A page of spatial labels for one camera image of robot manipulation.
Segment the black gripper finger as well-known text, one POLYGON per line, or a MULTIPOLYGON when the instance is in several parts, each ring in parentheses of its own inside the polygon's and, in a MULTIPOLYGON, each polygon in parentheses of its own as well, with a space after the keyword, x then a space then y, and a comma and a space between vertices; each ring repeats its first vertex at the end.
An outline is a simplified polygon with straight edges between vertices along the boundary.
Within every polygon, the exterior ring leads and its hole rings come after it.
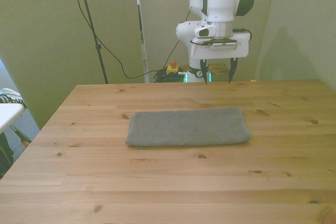
POLYGON ((237 58, 231 58, 230 59, 230 70, 228 73, 228 83, 231 83, 233 76, 235 74, 236 68, 237 68, 238 59, 237 58))
POLYGON ((207 84, 208 64, 207 60, 200 60, 200 67, 205 84, 207 84))

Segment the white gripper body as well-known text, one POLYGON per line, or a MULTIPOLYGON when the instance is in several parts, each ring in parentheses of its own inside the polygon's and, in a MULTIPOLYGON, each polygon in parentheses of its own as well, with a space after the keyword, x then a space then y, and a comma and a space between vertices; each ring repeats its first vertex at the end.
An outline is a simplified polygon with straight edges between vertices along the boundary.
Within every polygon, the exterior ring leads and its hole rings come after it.
POLYGON ((195 37, 190 41, 190 56, 195 60, 244 58, 249 52, 250 33, 233 33, 220 42, 210 42, 210 38, 195 37))

